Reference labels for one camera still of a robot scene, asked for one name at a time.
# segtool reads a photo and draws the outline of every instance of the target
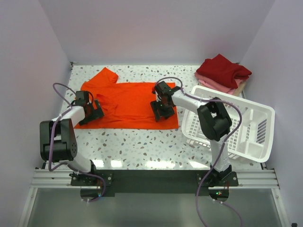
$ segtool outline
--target orange cloth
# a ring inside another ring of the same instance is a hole
[[[104,117],[91,121],[78,129],[177,129],[177,110],[169,119],[156,122],[150,102],[156,99],[152,94],[155,83],[116,83],[118,75],[104,68],[81,90],[90,91],[100,102]]]

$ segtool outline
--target table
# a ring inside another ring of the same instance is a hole
[[[194,77],[198,65],[74,65],[68,86],[80,90],[104,67],[118,74],[118,83],[155,82],[174,76],[183,81],[187,92],[198,84]],[[72,101],[74,95],[67,91],[65,98]],[[66,108],[63,103],[61,113]],[[176,130],[75,129],[78,152],[93,160],[97,169],[209,169],[211,152],[186,143],[181,131],[184,108],[177,107],[177,111]],[[231,160],[231,164],[234,170],[261,169],[260,163],[244,158]]]

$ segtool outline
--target stack of clothes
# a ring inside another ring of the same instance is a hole
[[[195,73],[203,86],[236,96],[244,89],[249,75],[251,71],[230,62],[221,54],[213,59],[206,59]]]

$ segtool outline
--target pink cloth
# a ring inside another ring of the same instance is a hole
[[[203,84],[205,87],[208,87],[208,88],[210,88],[210,89],[219,91],[218,89],[216,89],[215,87],[211,86],[210,84],[206,83],[206,82],[203,81],[203,80],[199,80],[199,82],[200,82],[201,84]],[[230,90],[229,90],[228,92],[225,92],[225,93],[230,94],[230,95],[233,95],[234,91],[235,91],[235,89],[230,88]]]
[[[224,92],[224,93],[228,93],[228,94],[233,94],[233,92],[234,92],[234,89],[225,87],[225,86],[213,81],[212,79],[209,79],[207,77],[204,77],[204,76],[198,74],[197,72],[195,72],[195,77],[197,79],[199,79],[200,83],[202,83],[202,81],[203,81],[202,84],[205,85],[206,87],[211,88],[211,89],[221,91],[221,92]],[[235,79],[235,81],[236,81],[238,86],[241,82],[243,82],[242,79]]]

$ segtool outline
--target plastic basket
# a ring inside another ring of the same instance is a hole
[[[260,163],[268,160],[274,136],[275,110],[273,108],[198,85],[193,87],[192,94],[201,98],[219,97],[240,109],[242,124],[227,141],[229,158],[244,157]],[[232,119],[232,130],[239,123],[239,115],[231,106],[224,105]],[[185,110],[182,132],[189,138],[187,142],[190,145],[210,149],[210,142],[202,133],[197,114]]]

